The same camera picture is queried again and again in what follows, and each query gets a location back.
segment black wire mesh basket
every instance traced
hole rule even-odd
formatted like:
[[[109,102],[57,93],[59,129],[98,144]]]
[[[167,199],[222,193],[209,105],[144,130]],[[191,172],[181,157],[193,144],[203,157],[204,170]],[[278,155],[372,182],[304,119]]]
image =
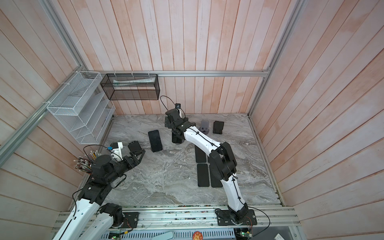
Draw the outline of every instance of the black wire mesh basket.
[[[107,73],[101,87],[109,100],[158,100],[157,74]]]

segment metal rail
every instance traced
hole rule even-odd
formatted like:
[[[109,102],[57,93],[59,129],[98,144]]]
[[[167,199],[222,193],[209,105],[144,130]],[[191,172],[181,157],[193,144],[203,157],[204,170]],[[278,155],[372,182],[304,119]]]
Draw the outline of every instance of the metal rail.
[[[275,70],[275,66],[279,62],[281,54],[284,51],[290,36],[292,35],[292,32],[293,32],[293,30],[294,30],[294,28],[296,26],[296,22],[299,20],[300,13],[301,13],[301,11],[304,8],[306,3],[307,3],[307,0],[298,0],[297,1],[296,6],[295,6],[295,10],[293,11],[293,13],[292,13],[292,15],[290,17],[290,20],[288,22],[287,28],[284,31],[283,37],[282,37],[282,39],[281,39],[281,41],[279,43],[279,46],[278,46],[278,48],[276,50],[276,53],[275,53],[275,55],[272,58],[271,65],[268,68],[268,70],[269,70],[268,71],[268,75],[263,79],[263,82],[260,85],[260,88],[259,88],[259,90],[258,90],[258,92],[256,94],[256,97],[253,100],[251,108],[250,108],[250,110],[248,112],[249,116],[252,116],[252,114],[254,113],[254,111],[256,109],[256,106],[257,106],[258,102],[260,101],[260,98],[261,98],[261,96],[263,94],[263,91],[264,91],[264,89],[265,89],[265,87],[266,87],[266,85],[267,85],[267,83],[268,83],[272,73]]]
[[[68,82],[76,73],[72,73],[65,82]],[[65,84],[58,86],[45,102],[37,108],[37,110],[29,116],[24,123],[16,129],[13,134],[5,140],[4,144],[0,147],[0,167],[10,158],[10,156],[16,151],[16,149],[23,143],[28,135],[37,127],[37,125],[45,118],[48,113],[47,106],[55,96],[62,90]]]
[[[101,71],[102,75],[106,73],[141,73],[157,74],[159,77],[265,77],[268,70],[259,71]]]
[[[65,82],[69,80],[76,74],[77,71],[86,70],[86,66],[83,64],[83,60],[78,53],[76,47],[74,46],[71,38],[66,32],[64,26],[62,25],[60,19],[58,18],[57,13],[55,12],[51,2],[49,0],[39,0],[44,11],[51,19],[54,27],[57,29],[58,33],[62,37],[64,43],[67,45],[68,49],[71,51],[73,58],[76,60],[78,67],[72,72]],[[16,149],[23,143],[23,141],[28,137],[28,135],[36,128],[36,126],[44,119],[47,114],[47,106],[49,102],[52,101],[55,96],[62,90],[64,84],[58,86],[55,91],[36,109],[31,116],[29,116],[21,126],[16,129],[13,134],[5,140],[4,144],[0,147],[0,167],[9,159],[9,157],[16,151]]]
[[[271,226],[300,226],[299,219],[293,207],[281,205],[250,205],[264,211],[271,220]],[[139,212],[137,228],[135,230],[158,229],[210,229],[225,228],[218,226],[215,209],[228,209],[227,206],[168,206],[168,207],[131,207],[123,208],[123,212]],[[61,212],[53,226],[52,232],[57,232],[67,219],[70,212]],[[266,227],[268,218],[260,211],[255,210],[258,224],[255,227]],[[93,215],[86,228],[96,219]]]

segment round sticker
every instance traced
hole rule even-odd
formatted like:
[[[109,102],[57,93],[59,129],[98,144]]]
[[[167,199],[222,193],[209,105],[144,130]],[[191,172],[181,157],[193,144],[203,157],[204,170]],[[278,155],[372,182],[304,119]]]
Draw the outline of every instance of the round sticker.
[[[192,239],[193,240],[203,240],[203,235],[201,234],[201,232],[195,232],[192,235]]]

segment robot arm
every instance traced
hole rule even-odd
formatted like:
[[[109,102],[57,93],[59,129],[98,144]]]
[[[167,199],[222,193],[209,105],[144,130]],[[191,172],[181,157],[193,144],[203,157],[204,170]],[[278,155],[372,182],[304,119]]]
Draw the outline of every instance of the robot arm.
[[[181,117],[179,109],[174,108],[167,111],[166,116],[168,127],[172,128],[172,133],[176,137],[195,144],[208,155],[212,175],[220,180],[227,195],[231,220],[235,224],[243,222],[248,212],[248,206],[238,187],[237,162],[229,143],[217,142],[200,133],[187,119]]]
[[[78,239],[88,221],[111,191],[111,183],[140,164],[145,150],[141,149],[137,141],[129,143],[128,147],[130,156],[124,156],[119,159],[119,162],[112,160],[111,155],[96,158],[91,166],[92,173],[88,182],[82,188],[74,208],[55,235],[54,240]],[[99,239],[110,227],[119,228],[123,224],[123,220],[122,207],[107,203],[100,208],[100,214],[80,239]]]

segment sticker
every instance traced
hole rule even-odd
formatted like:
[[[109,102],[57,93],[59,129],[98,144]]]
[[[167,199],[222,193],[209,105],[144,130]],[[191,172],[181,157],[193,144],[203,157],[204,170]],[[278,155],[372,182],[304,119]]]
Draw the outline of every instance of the sticker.
[[[203,235],[201,234],[201,232],[195,232],[192,235],[192,239],[193,240],[203,240]]]
[[[277,234],[273,239],[274,240],[285,240],[280,234]]]

